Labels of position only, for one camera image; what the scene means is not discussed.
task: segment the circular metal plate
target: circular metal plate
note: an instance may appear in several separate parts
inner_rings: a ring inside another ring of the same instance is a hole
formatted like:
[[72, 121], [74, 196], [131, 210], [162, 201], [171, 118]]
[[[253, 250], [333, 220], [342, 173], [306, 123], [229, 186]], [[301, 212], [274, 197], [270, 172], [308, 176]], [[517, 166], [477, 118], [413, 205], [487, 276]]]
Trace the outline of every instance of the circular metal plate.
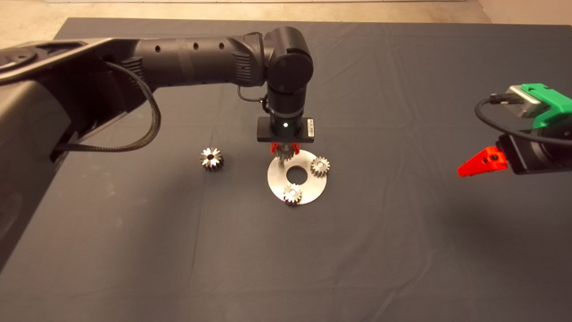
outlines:
[[268, 167], [268, 185], [274, 195], [277, 196], [278, 199], [284, 201], [284, 187], [291, 184], [291, 182], [288, 181], [286, 173], [288, 173], [288, 170], [291, 167], [298, 166], [306, 170], [308, 175], [306, 182], [299, 185], [302, 189], [302, 199], [298, 205], [304, 205], [316, 200], [325, 189], [327, 175], [318, 178], [312, 174], [310, 171], [310, 165], [314, 159], [316, 159], [314, 154], [304, 150], [300, 150], [300, 153], [293, 156], [292, 159], [284, 162], [280, 161], [278, 158], [274, 158]]

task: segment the gear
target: gear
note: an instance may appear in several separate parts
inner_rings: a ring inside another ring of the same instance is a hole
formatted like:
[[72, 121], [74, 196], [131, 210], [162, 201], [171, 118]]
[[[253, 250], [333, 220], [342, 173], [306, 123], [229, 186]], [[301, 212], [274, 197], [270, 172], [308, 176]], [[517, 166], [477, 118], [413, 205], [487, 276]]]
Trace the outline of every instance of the gear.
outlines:
[[279, 143], [276, 148], [276, 157], [281, 161], [288, 161], [292, 159], [295, 153], [295, 149], [290, 143]]
[[310, 170], [315, 176], [325, 176], [325, 174], [329, 171], [328, 159], [322, 156], [318, 156], [316, 159], [314, 159], [314, 161], [312, 161]]
[[299, 185], [291, 183], [284, 188], [284, 202], [288, 205], [296, 205], [302, 200], [302, 189]]
[[217, 148], [206, 148], [201, 153], [201, 165], [207, 171], [217, 171], [224, 165], [223, 155]]

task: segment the gear hole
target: gear hole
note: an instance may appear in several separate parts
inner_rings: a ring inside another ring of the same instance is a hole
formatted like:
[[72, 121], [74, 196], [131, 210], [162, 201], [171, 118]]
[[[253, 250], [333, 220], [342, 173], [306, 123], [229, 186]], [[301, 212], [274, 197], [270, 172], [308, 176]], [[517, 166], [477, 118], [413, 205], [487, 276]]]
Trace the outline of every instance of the gear hole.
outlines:
[[308, 171], [300, 166], [293, 166], [286, 172], [286, 178], [290, 183], [303, 184], [308, 180]]

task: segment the black cable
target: black cable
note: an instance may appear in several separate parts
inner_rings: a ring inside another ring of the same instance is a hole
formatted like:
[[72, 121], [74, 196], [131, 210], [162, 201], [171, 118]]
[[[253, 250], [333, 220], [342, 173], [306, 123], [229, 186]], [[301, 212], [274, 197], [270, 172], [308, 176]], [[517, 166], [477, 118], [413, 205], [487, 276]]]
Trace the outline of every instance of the black cable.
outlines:
[[259, 103], [261, 99], [249, 99], [248, 97], [244, 97], [243, 94], [240, 92], [240, 86], [236, 88], [236, 92], [239, 94], [240, 99], [247, 102], [256, 102]]
[[127, 144], [126, 146], [120, 147], [97, 147], [97, 146], [89, 146], [84, 144], [69, 144], [69, 143], [60, 143], [55, 147], [56, 151], [84, 151], [84, 152], [128, 152], [138, 150], [147, 144], [151, 143], [153, 139], [159, 133], [159, 129], [161, 128], [161, 111], [159, 111], [159, 105], [155, 101], [153, 97], [153, 91], [149, 88], [147, 83], [139, 77], [139, 75], [133, 73], [131, 70], [124, 68], [123, 66], [119, 66], [112, 62], [105, 62], [105, 64], [118, 72], [122, 72], [129, 77], [131, 77], [137, 85], [141, 88], [143, 95], [151, 105], [151, 127], [149, 131], [137, 141]]
[[488, 98], [488, 99], [480, 101], [475, 106], [475, 115], [479, 118], [479, 120], [483, 121], [483, 123], [487, 124], [488, 126], [492, 127], [493, 129], [496, 129], [496, 130], [501, 131], [505, 134], [509, 134], [509, 135], [515, 136], [517, 138], [521, 138], [523, 140], [527, 140], [527, 141], [531, 141], [531, 142], [537, 142], [537, 143], [542, 143], [542, 144], [552, 144], [555, 146], [572, 147], [572, 140], [544, 138], [542, 136], [527, 134], [527, 133], [524, 133], [524, 132], [521, 132], [521, 131], [518, 131], [515, 129], [507, 128], [505, 126], [498, 124], [497, 122], [486, 117], [482, 112], [483, 106], [485, 106], [486, 104], [489, 104], [489, 103], [498, 104], [500, 102], [493, 100], [493, 98]]

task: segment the table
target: table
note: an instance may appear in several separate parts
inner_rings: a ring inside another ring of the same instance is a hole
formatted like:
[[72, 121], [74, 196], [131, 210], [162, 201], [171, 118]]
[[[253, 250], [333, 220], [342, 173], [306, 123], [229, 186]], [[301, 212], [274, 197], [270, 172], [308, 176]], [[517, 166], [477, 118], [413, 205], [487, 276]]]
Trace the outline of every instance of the table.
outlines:
[[[570, 320], [572, 174], [456, 175], [499, 135], [473, 115], [480, 99], [534, 82], [572, 95], [570, 26], [75, 18], [57, 38], [281, 25], [315, 62], [303, 149], [332, 163], [324, 194], [273, 196], [263, 113], [233, 85], [160, 89], [155, 142], [63, 164], [0, 276], [2, 320]], [[131, 142], [149, 122], [145, 105], [89, 143]], [[198, 165], [208, 146], [222, 172]]]

